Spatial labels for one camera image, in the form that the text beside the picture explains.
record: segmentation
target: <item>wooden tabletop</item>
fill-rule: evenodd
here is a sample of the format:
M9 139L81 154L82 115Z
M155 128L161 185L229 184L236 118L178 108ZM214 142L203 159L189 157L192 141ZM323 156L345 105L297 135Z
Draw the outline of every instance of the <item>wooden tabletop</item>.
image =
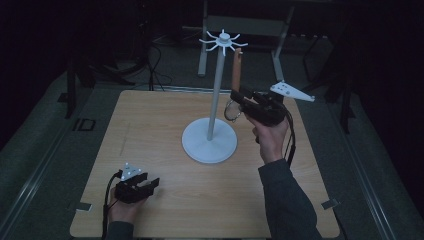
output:
M219 97L217 118L224 121L228 100L228 94ZM92 209L76 212L72 236L101 236L108 181L128 162L148 172L150 180L160 177L160 185L136 221L135 237L270 237L257 170L263 162L253 125L244 116L228 122L238 145L229 159L218 164L199 163L182 147L184 129L209 117L211 102L209 93L122 92L81 198ZM297 140L291 169L314 205L318 230L323 237L336 237L339 228L334 213L321 206L328 195L298 108L293 99L286 98L285 105L293 115Z

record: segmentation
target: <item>floor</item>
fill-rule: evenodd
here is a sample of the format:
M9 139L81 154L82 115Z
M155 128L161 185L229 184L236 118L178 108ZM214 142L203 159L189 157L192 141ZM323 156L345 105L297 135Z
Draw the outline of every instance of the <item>floor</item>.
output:
M216 51L208 57L206 76L197 76L200 44L194 37L183 43L157 39L146 68L128 76L123 86L97 76L93 89L77 88L77 109L65 119L66 105L57 102L66 92L66 73L55 80L19 129L0 158L1 239L72 239L69 227L97 151L122 90L156 91L168 86L213 87ZM309 84L302 64L311 40L287 39L280 57L286 81L297 88ZM307 58L310 74L324 64L331 44L323 40ZM266 48L244 50L242 84L267 91L275 83ZM231 62L226 60L222 89L229 89ZM340 100L327 103L326 86L311 91L316 102L297 101L318 166L341 227L336 239L423 239L424 223L403 188L390 158L356 95L349 120L350 134L338 123ZM77 119L96 121L93 131L74 130Z

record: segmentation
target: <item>person's left hand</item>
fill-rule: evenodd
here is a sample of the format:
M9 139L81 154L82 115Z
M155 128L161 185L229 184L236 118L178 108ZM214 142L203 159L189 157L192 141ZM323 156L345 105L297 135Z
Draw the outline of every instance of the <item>person's left hand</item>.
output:
M134 224L135 218L146 200L147 198L131 204L117 201L115 188L112 188L109 201L109 222L120 221Z

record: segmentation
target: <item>white bracket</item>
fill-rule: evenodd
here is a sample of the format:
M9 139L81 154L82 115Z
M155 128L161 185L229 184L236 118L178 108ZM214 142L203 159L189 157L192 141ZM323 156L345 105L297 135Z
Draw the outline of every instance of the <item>white bracket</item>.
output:
M137 175L141 174L141 169L132 166L129 163L125 163L124 169L122 169L121 181L126 181L130 178L133 178Z
M296 88L288 85L285 82L279 82L277 84L274 84L271 86L270 90L272 92L278 93L280 95L283 95L285 97L291 97L295 99L305 100L309 102L315 101L315 96L309 96Z

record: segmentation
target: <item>metal rod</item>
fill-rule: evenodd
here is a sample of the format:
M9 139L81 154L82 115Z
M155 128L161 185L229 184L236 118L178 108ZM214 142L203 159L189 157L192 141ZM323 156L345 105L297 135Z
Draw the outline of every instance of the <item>metal rod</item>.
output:
M213 130L214 130L214 126L215 126L216 111L217 111L217 108L218 108L219 91L221 89L221 81L222 81L222 72L224 70L224 62L225 62L224 49L222 47L219 47L218 59L216 61L215 83L214 83L214 87L213 87L212 107L211 107L211 114L210 114L210 117L209 117L209 128L208 128L208 135L207 135L208 141L211 141L213 139Z

